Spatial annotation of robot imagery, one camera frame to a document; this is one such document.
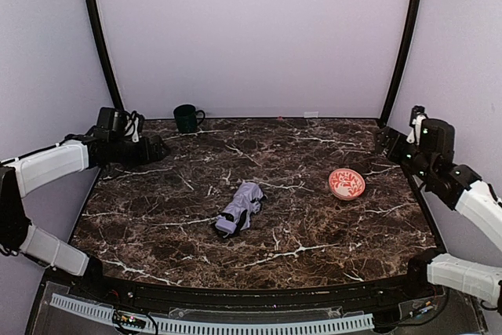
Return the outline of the lavender folding umbrella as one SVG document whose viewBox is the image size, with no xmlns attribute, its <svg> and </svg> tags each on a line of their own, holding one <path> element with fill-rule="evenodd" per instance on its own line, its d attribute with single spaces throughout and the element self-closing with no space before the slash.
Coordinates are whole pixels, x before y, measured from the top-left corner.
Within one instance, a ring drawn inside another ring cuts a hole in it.
<svg viewBox="0 0 502 335">
<path fill-rule="evenodd" d="M 251 216 L 261 211 L 262 202 L 266 198 L 258 184 L 243 182 L 231 202 L 216 216 L 216 233 L 226 239 L 248 229 Z"/>
</svg>

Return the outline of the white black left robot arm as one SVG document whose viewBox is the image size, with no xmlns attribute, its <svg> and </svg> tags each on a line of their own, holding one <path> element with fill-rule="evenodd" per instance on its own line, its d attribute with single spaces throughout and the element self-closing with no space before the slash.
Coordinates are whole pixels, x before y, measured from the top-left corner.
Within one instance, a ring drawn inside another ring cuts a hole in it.
<svg viewBox="0 0 502 335">
<path fill-rule="evenodd" d="M 144 166 L 170 153 L 159 136 L 142 134 L 145 118 L 137 111 L 102 107 L 96 124 L 83 134 L 1 162 L 1 254 L 22 254 L 78 278 L 100 278 L 103 264 L 40 228 L 27 216 L 24 199 L 53 182 L 110 164 Z"/>
</svg>

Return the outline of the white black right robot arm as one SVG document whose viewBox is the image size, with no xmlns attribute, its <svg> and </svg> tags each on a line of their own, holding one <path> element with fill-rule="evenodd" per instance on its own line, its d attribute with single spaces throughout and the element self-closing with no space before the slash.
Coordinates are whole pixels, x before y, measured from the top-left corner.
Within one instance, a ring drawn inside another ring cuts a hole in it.
<svg viewBox="0 0 502 335">
<path fill-rule="evenodd" d="M 417 177 L 424 190 L 472 222 L 496 246 L 501 246 L 501 198 L 470 166 L 454 163 L 456 130 L 429 117 L 424 107 L 412 108 L 409 134 L 389 126 L 375 133 L 375 151 Z M 438 248 L 412 257 L 407 268 L 411 294 L 436 285 L 466 293 L 501 310 L 500 268 L 462 260 Z"/>
</svg>

